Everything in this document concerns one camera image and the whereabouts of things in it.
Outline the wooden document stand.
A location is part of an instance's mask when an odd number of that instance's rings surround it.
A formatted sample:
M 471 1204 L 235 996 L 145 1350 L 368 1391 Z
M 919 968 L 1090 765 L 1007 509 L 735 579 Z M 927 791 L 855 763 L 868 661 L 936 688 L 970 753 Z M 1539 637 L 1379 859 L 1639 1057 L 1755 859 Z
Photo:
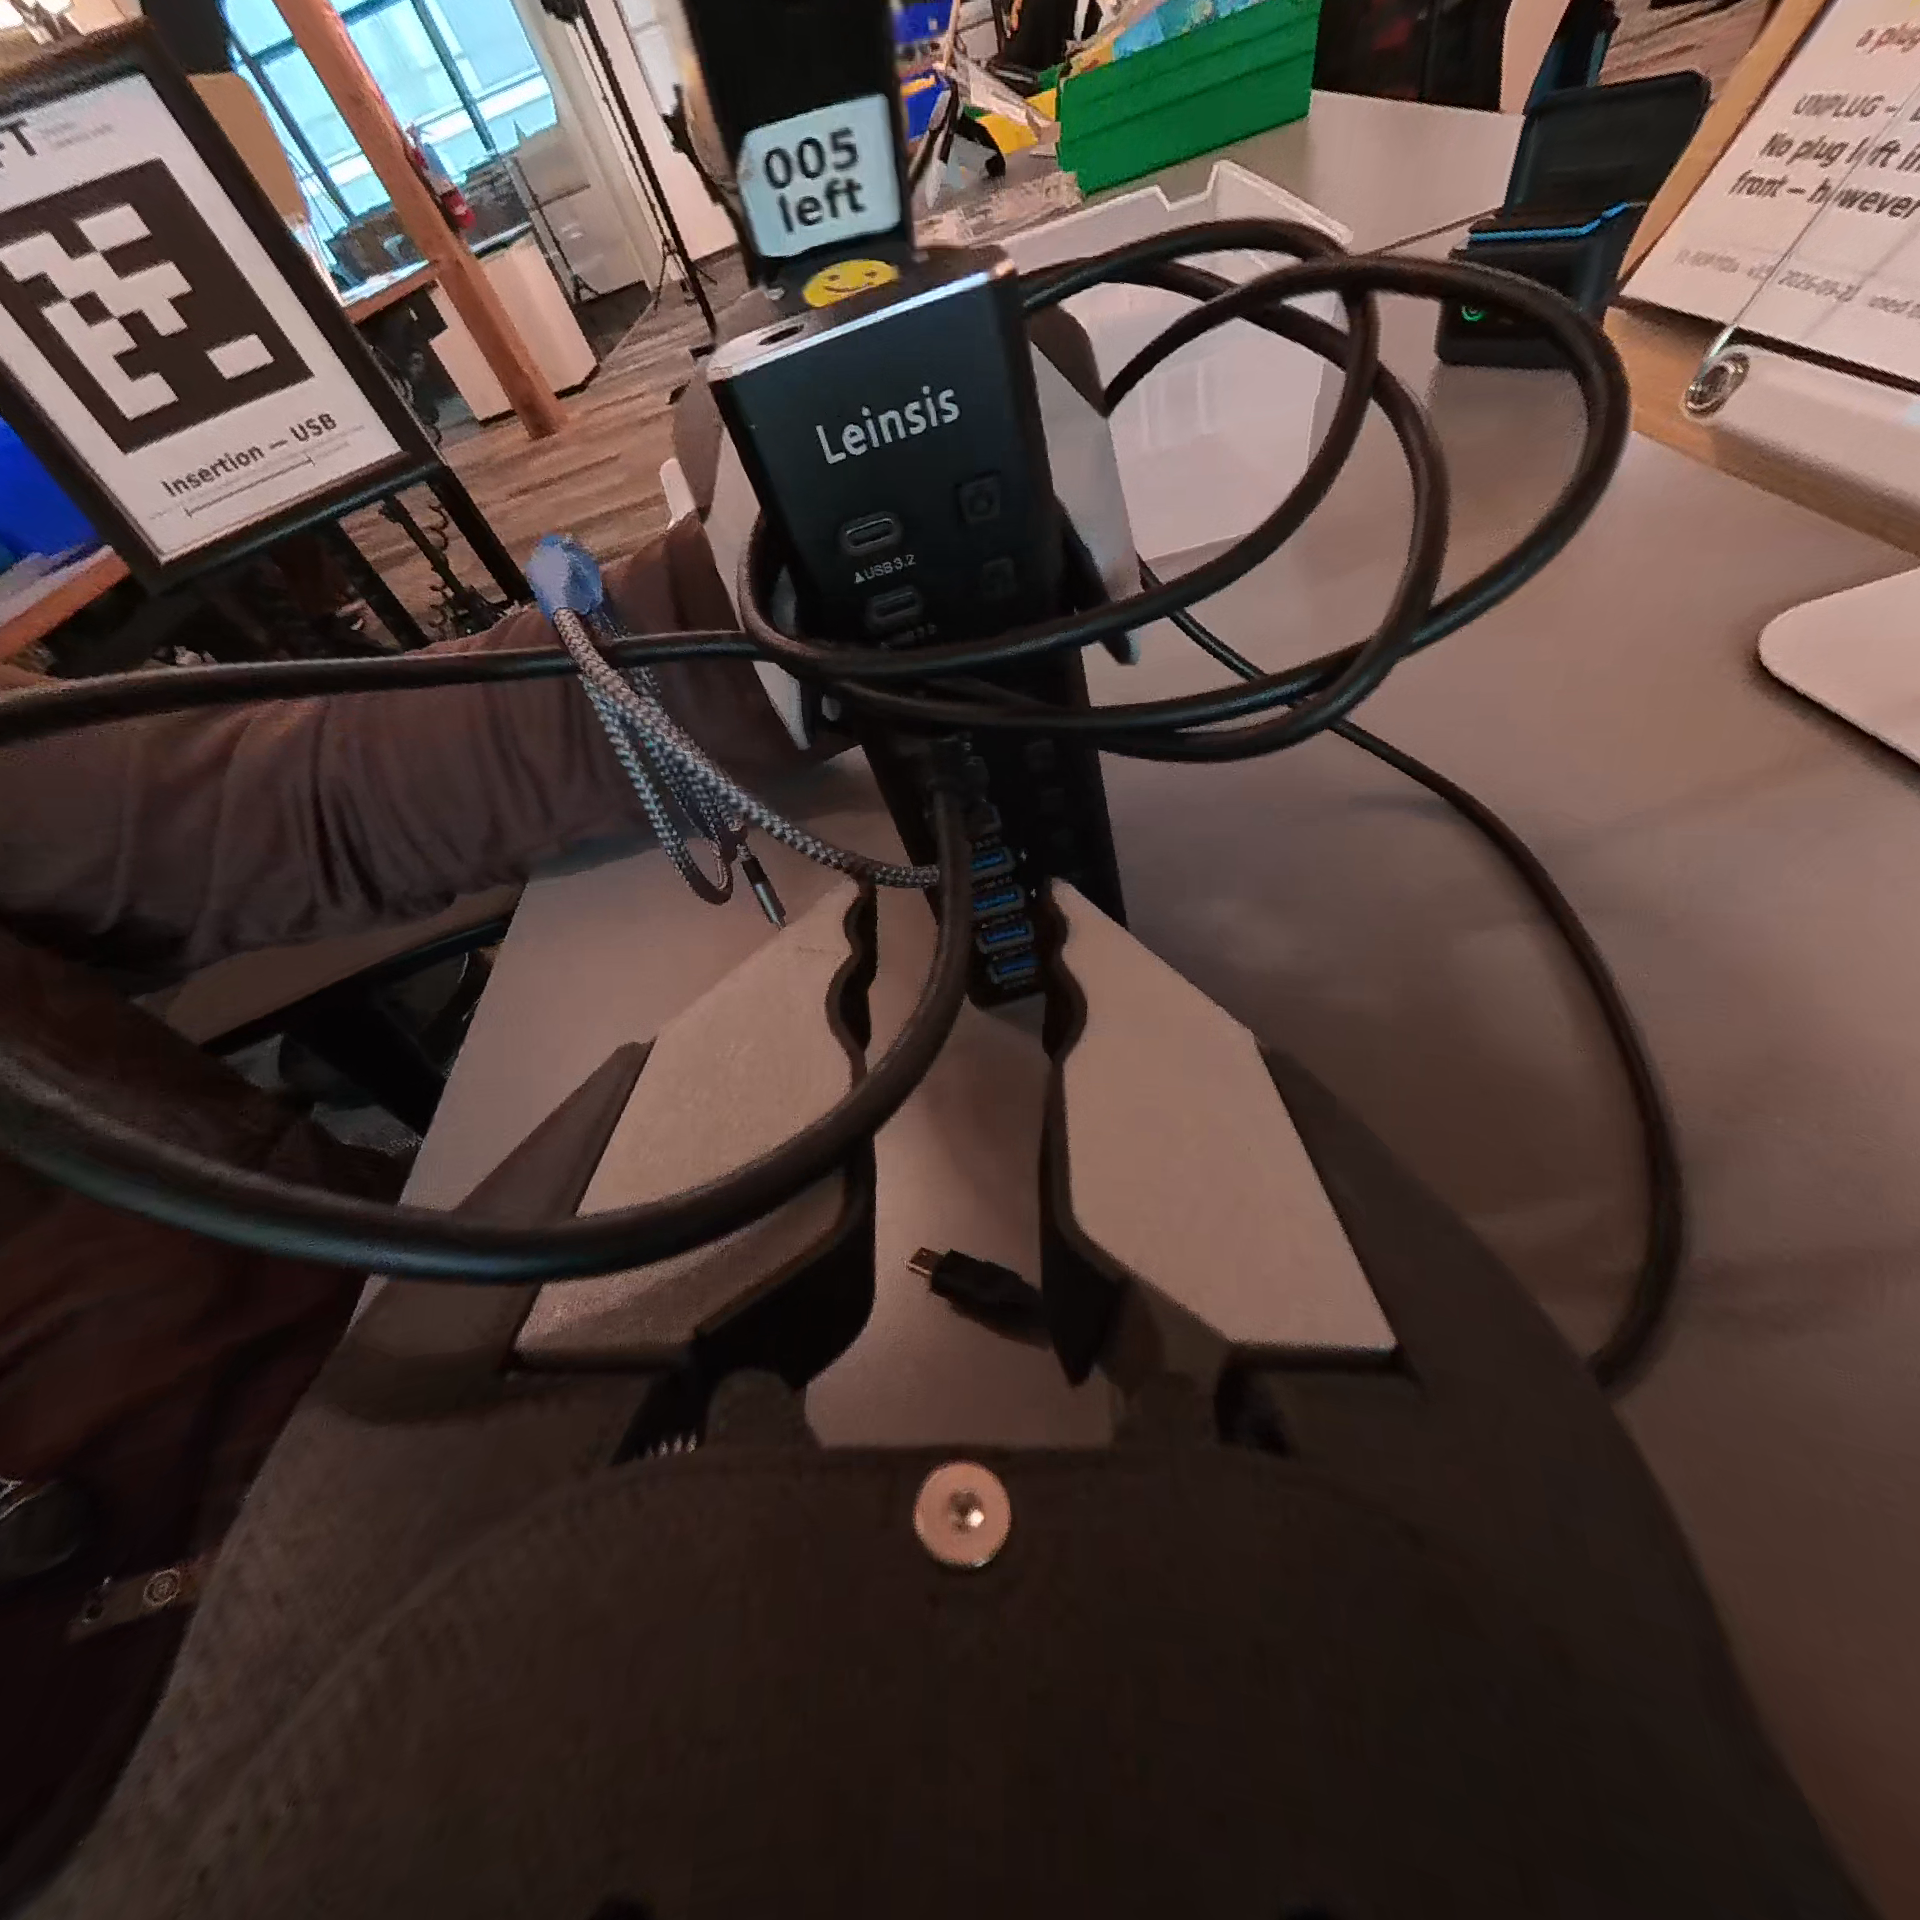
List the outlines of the wooden document stand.
M 1647 437 L 1915 556 L 1919 378 L 1894 379 L 1622 297 L 1829 6 L 1780 3 L 1772 14 L 1652 199 L 1606 329 Z

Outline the clear plastic bin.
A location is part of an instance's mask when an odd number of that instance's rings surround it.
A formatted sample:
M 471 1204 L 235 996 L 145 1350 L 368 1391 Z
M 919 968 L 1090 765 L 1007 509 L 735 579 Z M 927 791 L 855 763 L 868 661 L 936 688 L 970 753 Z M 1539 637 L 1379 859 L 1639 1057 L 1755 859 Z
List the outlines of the clear plastic bin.
M 1196 190 L 1170 191 L 1161 184 L 1123 187 L 1116 196 L 1101 202 L 1080 202 L 1075 207 L 1053 210 L 1044 217 L 984 244 L 1002 250 L 1025 275 L 1038 275 L 1165 232 L 1248 222 L 1309 227 L 1342 250 L 1352 244 L 1352 227 L 1338 217 L 1234 160 L 1212 161 L 1207 184 Z M 1275 252 L 1246 247 L 1202 252 L 1195 257 L 1202 272 L 1230 282 L 1260 275 L 1281 262 L 1283 257 Z M 1141 320 L 1163 323 L 1182 309 L 1182 301 L 1174 294 L 1121 282 L 1080 291 L 1067 305 L 1088 332 L 1095 329 L 1096 321 Z

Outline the green plastic bin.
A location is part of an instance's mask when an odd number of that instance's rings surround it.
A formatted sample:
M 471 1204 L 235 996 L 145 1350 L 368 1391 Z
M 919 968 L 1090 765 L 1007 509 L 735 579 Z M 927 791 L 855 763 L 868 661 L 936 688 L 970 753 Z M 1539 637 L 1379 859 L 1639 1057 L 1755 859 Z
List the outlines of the green plastic bin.
M 1318 2 L 1260 2 L 1159 50 L 1073 70 L 1059 87 L 1060 168 L 1092 196 L 1303 122 L 1320 20 Z

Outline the framed marker sign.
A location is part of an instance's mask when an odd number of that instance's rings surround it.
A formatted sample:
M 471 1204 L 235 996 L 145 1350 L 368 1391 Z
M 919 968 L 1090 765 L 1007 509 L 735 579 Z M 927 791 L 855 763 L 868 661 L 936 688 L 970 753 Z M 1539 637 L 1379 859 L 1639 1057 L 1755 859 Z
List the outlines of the framed marker sign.
M 2 397 L 150 590 L 441 469 L 146 22 L 4 71 Z

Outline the black battery charger case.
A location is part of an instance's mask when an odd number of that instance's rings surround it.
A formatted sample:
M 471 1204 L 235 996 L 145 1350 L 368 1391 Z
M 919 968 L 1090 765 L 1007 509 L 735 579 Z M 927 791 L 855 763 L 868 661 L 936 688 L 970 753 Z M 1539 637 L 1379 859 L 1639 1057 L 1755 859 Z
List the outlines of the black battery charger case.
M 1536 282 L 1603 323 L 1628 245 L 1710 103 L 1692 67 L 1548 93 L 1524 113 L 1503 203 L 1451 259 Z

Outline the person's brown clothing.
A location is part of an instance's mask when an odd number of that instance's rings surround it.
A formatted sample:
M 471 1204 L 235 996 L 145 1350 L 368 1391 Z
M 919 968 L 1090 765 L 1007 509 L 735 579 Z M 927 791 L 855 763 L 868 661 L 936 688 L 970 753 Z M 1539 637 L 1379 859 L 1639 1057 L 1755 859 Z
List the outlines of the person's brown clothing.
M 119 954 L 4 907 L 4 1041 L 246 1172 L 394 1201 L 416 1145 L 348 1142 L 136 1001 Z M 362 1283 L 86 1200 L 4 1157 L 4 1911 L 73 1855 L 168 1689 L 196 1594 Z

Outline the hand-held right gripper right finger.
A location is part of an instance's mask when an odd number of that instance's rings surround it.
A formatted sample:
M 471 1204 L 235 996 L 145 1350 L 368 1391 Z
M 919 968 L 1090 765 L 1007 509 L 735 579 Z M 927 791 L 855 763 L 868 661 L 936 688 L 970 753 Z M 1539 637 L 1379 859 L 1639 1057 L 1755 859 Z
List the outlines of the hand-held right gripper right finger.
M 1391 1366 L 1257 1031 L 1068 881 L 1043 924 L 1041 1295 L 1067 1377 Z

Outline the blue box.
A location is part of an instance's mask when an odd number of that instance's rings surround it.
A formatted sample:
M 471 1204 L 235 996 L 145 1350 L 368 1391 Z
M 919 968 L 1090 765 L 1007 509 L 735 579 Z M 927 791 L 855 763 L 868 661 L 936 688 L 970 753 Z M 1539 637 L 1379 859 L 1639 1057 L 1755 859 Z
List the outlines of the blue box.
M 13 612 L 51 579 L 103 552 L 86 513 L 35 450 L 2 423 L 2 609 Z

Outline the black usb hub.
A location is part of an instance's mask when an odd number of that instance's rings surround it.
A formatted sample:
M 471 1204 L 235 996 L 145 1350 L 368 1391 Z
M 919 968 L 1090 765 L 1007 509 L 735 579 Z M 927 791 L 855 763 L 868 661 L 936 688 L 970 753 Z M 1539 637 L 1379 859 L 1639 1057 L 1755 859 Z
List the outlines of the black usb hub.
M 709 364 L 759 501 L 743 624 L 836 660 L 978 653 L 1107 603 L 1068 603 L 1023 288 L 993 247 L 932 250 L 884 283 L 733 336 Z M 1092 707 L 1085 645 L 839 693 L 902 846 L 932 861 L 927 786 L 963 784 L 973 842 L 970 996 L 1037 993 L 1044 894 L 1062 879 L 1124 919 L 1098 749 L 1073 732 L 993 727 Z

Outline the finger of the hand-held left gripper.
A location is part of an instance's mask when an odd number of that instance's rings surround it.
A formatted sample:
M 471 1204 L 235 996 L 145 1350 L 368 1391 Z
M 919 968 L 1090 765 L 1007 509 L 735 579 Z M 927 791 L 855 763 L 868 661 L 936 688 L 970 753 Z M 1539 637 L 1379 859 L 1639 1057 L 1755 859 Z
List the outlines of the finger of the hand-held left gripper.
M 1027 317 L 1053 490 L 1067 519 L 1068 606 L 1090 609 L 1142 592 L 1107 383 L 1087 327 L 1059 301 Z
M 698 491 L 698 473 L 679 453 L 660 463 L 669 509 L 660 558 L 671 609 L 684 631 L 733 631 L 743 565 L 759 521 L 759 500 L 737 453 Z M 813 752 L 815 721 L 804 685 L 786 669 L 745 658 L 695 658 L 667 667 L 671 701 L 709 743 L 724 752 Z

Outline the white cabinet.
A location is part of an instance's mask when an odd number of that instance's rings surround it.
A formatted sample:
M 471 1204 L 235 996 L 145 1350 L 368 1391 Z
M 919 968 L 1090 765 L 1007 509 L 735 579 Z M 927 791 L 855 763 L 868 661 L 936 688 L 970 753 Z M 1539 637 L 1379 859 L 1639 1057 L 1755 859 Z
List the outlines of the white cabinet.
M 596 378 L 600 359 L 533 227 L 480 253 L 478 265 L 555 396 L 576 394 Z M 451 296 L 436 286 L 428 297 L 444 323 L 430 350 L 471 417 L 483 423 L 509 417 L 511 397 Z

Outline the wooden post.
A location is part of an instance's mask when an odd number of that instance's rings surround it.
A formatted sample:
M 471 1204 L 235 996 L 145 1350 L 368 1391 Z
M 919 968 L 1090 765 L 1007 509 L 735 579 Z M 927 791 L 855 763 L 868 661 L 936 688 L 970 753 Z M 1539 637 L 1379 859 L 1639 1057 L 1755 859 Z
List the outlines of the wooden post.
M 343 14 L 331 2 L 278 2 L 276 8 L 389 190 L 402 227 L 433 268 L 517 420 L 533 439 L 558 435 L 566 415 L 552 383 L 486 270 L 449 224 L 436 191 L 416 168 L 409 136 Z

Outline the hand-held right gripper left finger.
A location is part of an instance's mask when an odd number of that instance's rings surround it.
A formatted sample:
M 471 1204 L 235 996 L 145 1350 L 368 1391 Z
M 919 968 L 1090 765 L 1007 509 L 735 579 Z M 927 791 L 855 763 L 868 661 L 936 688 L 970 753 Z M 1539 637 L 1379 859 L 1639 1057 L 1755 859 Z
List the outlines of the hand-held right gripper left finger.
M 841 879 L 664 1023 L 581 1213 L 722 1181 L 845 1099 L 866 1069 L 877 901 Z M 806 1385 L 875 1306 L 871 1147 L 704 1246 L 541 1289 L 514 1343 L 536 1372 L 739 1369 Z

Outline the printed instruction sheet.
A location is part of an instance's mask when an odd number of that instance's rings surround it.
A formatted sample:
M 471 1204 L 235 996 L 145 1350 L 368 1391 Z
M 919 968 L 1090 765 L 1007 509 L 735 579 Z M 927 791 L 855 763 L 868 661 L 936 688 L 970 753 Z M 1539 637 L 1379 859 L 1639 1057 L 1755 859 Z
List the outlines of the printed instruction sheet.
M 1916 3 L 1831 3 L 1622 297 L 1916 381 Z

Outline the person's left forearm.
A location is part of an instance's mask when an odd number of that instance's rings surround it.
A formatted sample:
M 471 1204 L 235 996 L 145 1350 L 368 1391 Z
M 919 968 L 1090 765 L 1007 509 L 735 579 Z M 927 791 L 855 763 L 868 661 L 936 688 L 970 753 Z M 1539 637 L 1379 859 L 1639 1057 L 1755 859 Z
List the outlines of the person's left forearm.
M 4 997 L 420 922 L 650 827 L 575 675 L 126 718 L 4 748 Z

